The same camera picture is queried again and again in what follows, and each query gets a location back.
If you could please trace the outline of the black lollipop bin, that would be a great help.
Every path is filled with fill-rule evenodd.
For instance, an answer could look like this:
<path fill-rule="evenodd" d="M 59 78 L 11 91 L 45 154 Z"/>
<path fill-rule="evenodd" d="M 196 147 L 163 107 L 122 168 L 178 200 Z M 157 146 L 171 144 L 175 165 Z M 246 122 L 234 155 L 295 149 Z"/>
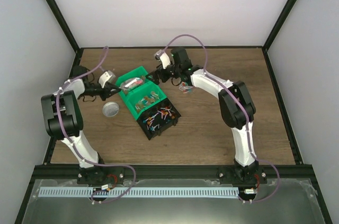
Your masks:
<path fill-rule="evenodd" d="M 176 126 L 180 117 L 180 112 L 168 98 L 165 98 L 145 109 L 137 119 L 137 123 L 146 138 L 152 140 L 154 137 L 160 136 L 168 128 Z"/>

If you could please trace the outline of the green two-compartment candy bin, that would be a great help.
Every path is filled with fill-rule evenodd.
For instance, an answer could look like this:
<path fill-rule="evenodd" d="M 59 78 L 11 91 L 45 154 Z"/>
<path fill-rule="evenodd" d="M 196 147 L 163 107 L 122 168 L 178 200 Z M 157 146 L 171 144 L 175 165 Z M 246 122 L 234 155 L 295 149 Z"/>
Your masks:
<path fill-rule="evenodd" d="M 125 93 L 124 91 L 121 91 L 119 93 L 121 99 L 123 100 L 135 120 L 137 120 L 140 115 L 148 108 L 153 107 L 154 105 L 160 103 L 167 98 L 166 94 L 158 85 L 145 79 L 145 76 L 147 74 L 148 71 L 143 66 L 139 66 L 131 70 L 130 72 L 118 77 L 116 81 L 116 85 L 120 86 L 124 81 L 134 77 L 144 79 L 144 83 L 141 86 L 132 89 L 128 93 Z M 146 100 L 144 99 L 142 101 L 142 99 L 144 97 L 152 97 L 151 92 L 156 93 L 158 95 L 158 98 L 155 99 L 154 103 L 149 103 L 146 105 Z"/>

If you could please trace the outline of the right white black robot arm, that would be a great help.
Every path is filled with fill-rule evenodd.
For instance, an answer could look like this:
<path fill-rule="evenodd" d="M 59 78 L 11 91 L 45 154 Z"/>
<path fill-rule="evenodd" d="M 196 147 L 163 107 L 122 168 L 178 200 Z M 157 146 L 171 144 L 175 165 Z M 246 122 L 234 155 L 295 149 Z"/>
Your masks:
<path fill-rule="evenodd" d="M 184 48 L 175 48 L 171 55 L 164 50 L 154 54 L 160 62 L 146 78 L 155 84 L 169 79 L 180 79 L 189 86 L 211 94 L 219 101 L 221 117 L 231 128 L 234 144 L 234 173 L 241 183 L 248 183 L 258 170 L 253 145 L 253 120 L 256 108 L 242 81 L 232 82 L 209 73 L 205 66 L 193 65 Z"/>

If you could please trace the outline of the silver metal scoop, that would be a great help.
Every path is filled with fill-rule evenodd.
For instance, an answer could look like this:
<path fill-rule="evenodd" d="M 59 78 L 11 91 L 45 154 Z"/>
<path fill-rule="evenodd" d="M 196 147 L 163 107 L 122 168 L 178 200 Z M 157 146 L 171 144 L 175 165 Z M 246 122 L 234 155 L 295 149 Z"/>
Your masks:
<path fill-rule="evenodd" d="M 131 92 L 133 89 L 141 86 L 145 81 L 141 77 L 133 77 L 125 80 L 120 84 L 120 89 L 125 93 Z"/>

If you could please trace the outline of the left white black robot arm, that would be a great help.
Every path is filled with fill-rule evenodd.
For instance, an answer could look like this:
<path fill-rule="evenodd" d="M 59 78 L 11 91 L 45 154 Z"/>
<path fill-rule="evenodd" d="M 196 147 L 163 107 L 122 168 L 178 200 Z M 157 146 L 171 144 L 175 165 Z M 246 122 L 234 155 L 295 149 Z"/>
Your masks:
<path fill-rule="evenodd" d="M 84 122 L 77 100 L 90 96 L 105 101 L 121 89 L 112 82 L 115 75 L 109 70 L 96 83 L 89 80 L 90 74 L 88 68 L 76 66 L 61 90 L 41 98 L 41 107 L 47 134 L 63 142 L 77 158 L 79 179 L 101 184 L 109 180 L 108 170 L 103 167 L 104 161 L 100 154 L 91 147 L 84 135 Z"/>

